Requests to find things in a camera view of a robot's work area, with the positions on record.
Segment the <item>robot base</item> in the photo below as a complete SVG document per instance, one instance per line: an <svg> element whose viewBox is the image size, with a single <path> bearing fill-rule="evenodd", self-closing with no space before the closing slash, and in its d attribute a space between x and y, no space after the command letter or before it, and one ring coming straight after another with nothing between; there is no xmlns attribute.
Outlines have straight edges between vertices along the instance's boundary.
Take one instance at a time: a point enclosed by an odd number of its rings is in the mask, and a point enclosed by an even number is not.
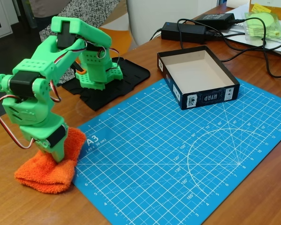
<svg viewBox="0 0 281 225"><path fill-rule="evenodd" d="M104 90L82 88L76 78L65 82L62 87L74 95L79 94L92 110L97 111L117 97L128 94L151 75L147 69L123 58L120 58L119 66L122 69L123 79L111 81L106 84Z"/></svg>

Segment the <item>black cable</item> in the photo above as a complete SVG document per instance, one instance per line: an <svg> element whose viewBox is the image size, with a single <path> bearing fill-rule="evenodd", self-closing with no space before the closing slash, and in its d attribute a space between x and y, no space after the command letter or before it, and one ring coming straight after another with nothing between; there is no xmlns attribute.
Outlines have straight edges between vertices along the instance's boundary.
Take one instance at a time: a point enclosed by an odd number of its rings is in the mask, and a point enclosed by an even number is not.
<svg viewBox="0 0 281 225"><path fill-rule="evenodd" d="M226 40L227 37L225 37L220 31L216 30L215 28L210 27L210 26L207 26L207 25L204 25L204 24L202 24L202 23L200 23L200 22L197 22L197 21L194 21L194 20L190 20L190 19L180 19L180 20L178 20L178 22L177 22L177 26L178 26L178 30L179 30L179 33L180 33L180 45L181 45L181 48L183 49L184 47L183 47L182 32L181 32L181 29L180 29L179 22L182 21L182 20L184 20L185 22L186 22L186 21L189 21L189 22L193 22L193 23L195 23L195 24L197 23L197 24L199 24L199 25L206 26L206 27L208 27L208 28L210 28L210 29L212 29L212 30L218 32L218 33L223 37L223 40L225 41L225 43L227 44L227 46L228 46L229 48L231 48L231 49L233 49L233 50L236 50L236 51L240 51L240 53L236 54L235 56L231 57L230 59L222 60L222 62L228 62L228 61L230 61L230 60L232 60L232 59L235 59L237 56L239 56L239 55L241 55L241 54L243 54L243 53L245 53L245 52L247 52L247 51L262 51L263 54L264 54L265 60L266 60L266 70L267 70L268 74L269 74L271 77L274 77L274 78L281 78L281 76L275 76L275 75L273 75L273 74L271 73L270 67L269 67L269 60L268 60L267 53L266 53L266 52L268 52L268 51L273 51L273 50L276 50L276 49L278 49L278 48L281 48L281 45L279 45L279 46L277 46L277 47L275 47L275 48L271 48L271 49L266 49L266 48L265 48L265 45L266 45L266 25L264 24L263 20L261 20L260 18L252 17L252 18L248 18L248 19L244 19L244 20L235 20L235 21L233 21L233 22L234 22L234 23L243 23L243 22L245 22L245 21L247 21L247 20L252 20L252 19L260 20L261 23L262 23L262 25L263 25L263 27L264 27L264 35L263 35L263 44L262 44L262 46L255 46L255 47L248 48L248 49L238 49L238 48L234 48L234 47L232 47L232 46L227 42L227 40Z"/></svg>
<svg viewBox="0 0 281 225"><path fill-rule="evenodd" d="M153 39L153 37L155 36L155 34L157 34L159 31L161 31L162 30L162 28L160 28L160 29L158 29L158 30L156 30L156 32L153 34L153 36L151 37L151 39L150 40L152 40Z"/></svg>
<svg viewBox="0 0 281 225"><path fill-rule="evenodd" d="M238 36L238 35L245 35L245 33L241 32L241 33L236 33L236 34L227 34L227 35L225 35L225 38Z"/></svg>
<svg viewBox="0 0 281 225"><path fill-rule="evenodd" d="M195 21L195 20L190 20L190 19L180 19L180 20L178 20L178 22L177 22L178 30L179 30L179 34L180 34L180 45L181 45L181 48L182 48L182 49L184 48L184 46L183 46L183 42L182 42L182 32L181 32L181 28L180 28L180 24L179 24L179 22L182 21L182 20L189 21L189 22L193 22L193 23L195 23L195 24L199 24L199 25L208 27L208 28L210 28L210 29L212 29L212 30L215 30L216 32L218 32L218 33L222 36L223 40L225 41L225 43L228 45L229 48L231 48L231 49L233 49L233 50L236 50L236 51L243 51L243 50L244 50L244 49L239 49L239 48L235 48L235 47L231 46L231 45L229 44L229 42L226 40L225 36L224 36L220 31L218 31L217 29L215 29L215 28L213 28L213 27L211 27L211 26L207 26L207 25L205 25L205 24L202 24L202 23L200 23L200 22L197 22L197 21Z"/></svg>

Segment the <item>patterned fabric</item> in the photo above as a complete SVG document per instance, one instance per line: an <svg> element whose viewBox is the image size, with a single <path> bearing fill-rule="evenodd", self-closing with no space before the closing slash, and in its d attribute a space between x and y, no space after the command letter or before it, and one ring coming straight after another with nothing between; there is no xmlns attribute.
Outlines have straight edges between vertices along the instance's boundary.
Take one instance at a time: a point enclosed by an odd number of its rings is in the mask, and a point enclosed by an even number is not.
<svg viewBox="0 0 281 225"><path fill-rule="evenodd" d="M99 27L111 14L120 0L72 0L58 16L79 18L93 27ZM41 41L49 35L56 35L51 31L51 26L40 31ZM75 77L73 70L69 69L62 76L59 83L64 83Z"/></svg>

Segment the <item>yellow sticky note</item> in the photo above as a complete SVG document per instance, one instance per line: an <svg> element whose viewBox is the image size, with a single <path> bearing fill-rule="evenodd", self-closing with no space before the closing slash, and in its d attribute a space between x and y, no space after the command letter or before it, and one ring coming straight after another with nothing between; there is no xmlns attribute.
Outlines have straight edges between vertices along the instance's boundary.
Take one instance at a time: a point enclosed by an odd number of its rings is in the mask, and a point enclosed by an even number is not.
<svg viewBox="0 0 281 225"><path fill-rule="evenodd" d="M255 13L257 13L257 12L266 12L266 13L270 13L271 10L268 9L268 8L266 8L266 7L264 7L264 6L262 6L262 5L260 5L260 4L258 4L258 3L256 3L256 4L254 5L254 7L252 8L252 12L255 12Z"/></svg>

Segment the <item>plastic bag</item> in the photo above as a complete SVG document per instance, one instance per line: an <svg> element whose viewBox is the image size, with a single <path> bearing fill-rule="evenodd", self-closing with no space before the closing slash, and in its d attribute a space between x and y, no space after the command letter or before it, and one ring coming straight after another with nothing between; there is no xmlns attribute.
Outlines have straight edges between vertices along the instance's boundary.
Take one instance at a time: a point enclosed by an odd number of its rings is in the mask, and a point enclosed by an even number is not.
<svg viewBox="0 0 281 225"><path fill-rule="evenodd" d="M253 17L260 18L265 23L267 39L281 39L281 25L276 14L266 12L250 12L244 14L245 19ZM247 20L244 23L244 31L246 40L262 39L264 35L263 24L257 19Z"/></svg>

